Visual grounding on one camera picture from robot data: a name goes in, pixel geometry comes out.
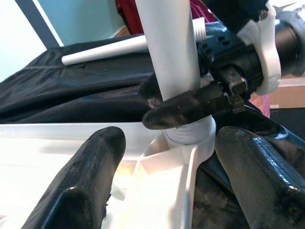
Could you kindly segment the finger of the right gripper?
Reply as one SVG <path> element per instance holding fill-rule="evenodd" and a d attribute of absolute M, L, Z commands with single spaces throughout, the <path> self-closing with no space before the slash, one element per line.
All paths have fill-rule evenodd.
<path fill-rule="evenodd" d="M 142 123 L 151 130 L 178 128 L 232 107 L 231 95 L 220 83 L 213 83 L 155 104 Z"/>
<path fill-rule="evenodd" d="M 148 102 L 150 108 L 155 108 L 163 102 L 155 73 L 140 84 L 139 95 Z"/>

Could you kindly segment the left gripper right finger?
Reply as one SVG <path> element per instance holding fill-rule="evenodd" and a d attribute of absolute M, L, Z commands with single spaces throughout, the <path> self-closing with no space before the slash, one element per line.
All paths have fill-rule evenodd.
<path fill-rule="evenodd" d="M 305 227 L 305 180 L 265 138 L 227 126 L 215 150 L 250 228 Z"/>

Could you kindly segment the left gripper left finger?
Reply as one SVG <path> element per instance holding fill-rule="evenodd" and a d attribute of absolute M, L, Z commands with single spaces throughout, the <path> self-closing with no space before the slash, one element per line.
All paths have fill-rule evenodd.
<path fill-rule="evenodd" d="M 93 133 L 51 181 L 24 229 L 99 229 L 126 149 L 115 126 Z"/>

